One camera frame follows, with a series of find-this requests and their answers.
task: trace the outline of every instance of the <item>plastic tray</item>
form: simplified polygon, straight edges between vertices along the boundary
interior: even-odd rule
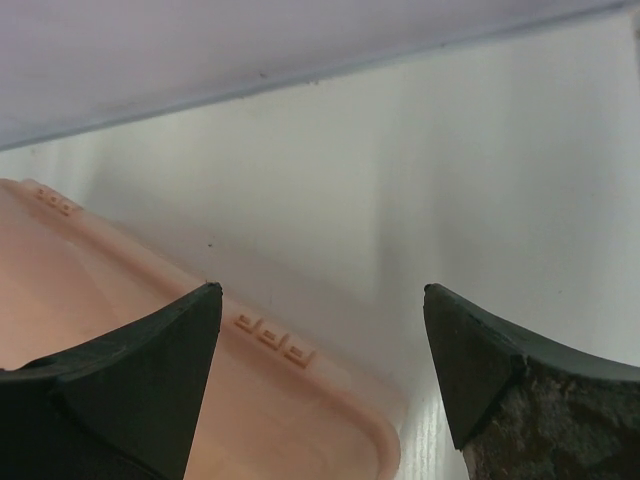
[[[158,310],[204,283],[35,181],[0,180],[0,366],[18,368]],[[384,480],[404,402],[224,297],[186,479]]]

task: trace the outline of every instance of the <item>pink plastic tray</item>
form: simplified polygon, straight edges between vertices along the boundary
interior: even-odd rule
[[[48,187],[0,180],[0,366],[18,368],[204,283]],[[225,295],[186,479],[388,480],[404,402]]]

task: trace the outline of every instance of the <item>white surface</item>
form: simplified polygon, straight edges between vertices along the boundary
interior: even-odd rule
[[[637,0],[4,0],[0,148]]]
[[[0,156],[411,399],[398,478],[466,479],[432,281],[640,365],[640,88],[616,15]]]

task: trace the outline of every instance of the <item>pink plastic container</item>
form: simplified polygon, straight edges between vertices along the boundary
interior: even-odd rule
[[[0,367],[21,367],[204,283],[48,187],[0,180]],[[188,480],[389,480],[402,398],[224,296]]]

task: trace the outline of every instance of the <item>pink tray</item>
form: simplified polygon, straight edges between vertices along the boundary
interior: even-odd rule
[[[32,180],[0,180],[0,225],[6,369],[148,315],[204,283]],[[185,478],[392,479],[404,412],[393,389],[225,295]]]

